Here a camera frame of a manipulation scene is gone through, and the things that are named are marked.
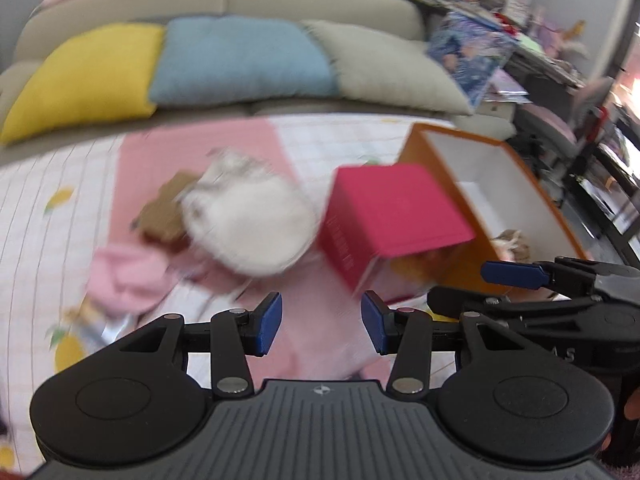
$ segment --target yellow cushion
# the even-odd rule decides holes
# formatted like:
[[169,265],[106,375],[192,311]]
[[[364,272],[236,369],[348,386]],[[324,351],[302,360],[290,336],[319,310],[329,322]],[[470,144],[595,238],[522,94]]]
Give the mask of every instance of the yellow cushion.
[[8,144],[62,126],[148,118],[147,93],[164,27],[112,23],[65,41],[42,63],[9,111]]

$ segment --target pink plush toy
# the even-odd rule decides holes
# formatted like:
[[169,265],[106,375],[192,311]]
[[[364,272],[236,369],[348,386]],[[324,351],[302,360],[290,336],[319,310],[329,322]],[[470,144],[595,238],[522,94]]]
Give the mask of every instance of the pink plush toy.
[[111,244],[94,253],[87,295],[109,316],[152,310],[178,283],[169,259],[154,248]]

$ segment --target beige sofa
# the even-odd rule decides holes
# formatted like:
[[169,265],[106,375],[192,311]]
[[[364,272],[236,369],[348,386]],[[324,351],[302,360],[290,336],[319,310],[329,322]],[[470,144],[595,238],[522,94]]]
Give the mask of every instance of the beige sofa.
[[[72,0],[34,15],[18,38],[13,64],[0,75],[0,124],[22,88],[57,46],[77,34],[107,23],[151,21],[165,23],[178,16],[240,14],[291,21],[329,20],[375,28],[407,40],[421,41],[423,22],[405,0]],[[361,112],[439,116],[423,110],[383,107],[347,100],[278,99],[211,110],[160,110],[151,119],[63,130],[0,151],[0,164],[19,160],[65,144],[98,136],[146,129],[158,124],[206,118],[290,113]],[[451,118],[465,130],[505,139],[513,134],[509,121],[490,116]]]

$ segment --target sofa backrest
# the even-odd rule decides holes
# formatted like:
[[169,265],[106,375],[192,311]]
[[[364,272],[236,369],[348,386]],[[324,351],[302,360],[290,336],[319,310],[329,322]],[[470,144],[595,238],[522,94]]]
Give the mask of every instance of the sofa backrest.
[[47,57],[77,34],[113,22],[167,21],[177,16],[242,14],[286,20],[353,23],[422,38],[422,19],[404,0],[71,0],[43,10],[24,26],[14,62]]

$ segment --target gray ribbed panel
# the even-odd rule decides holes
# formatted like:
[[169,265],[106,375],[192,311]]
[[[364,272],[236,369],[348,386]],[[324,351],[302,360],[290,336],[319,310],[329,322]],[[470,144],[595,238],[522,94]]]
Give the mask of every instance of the gray ribbed panel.
[[375,383],[270,381],[251,400],[220,404],[198,436],[145,465],[81,470],[48,463],[35,480],[604,480],[586,462],[512,471],[459,450],[420,404]]

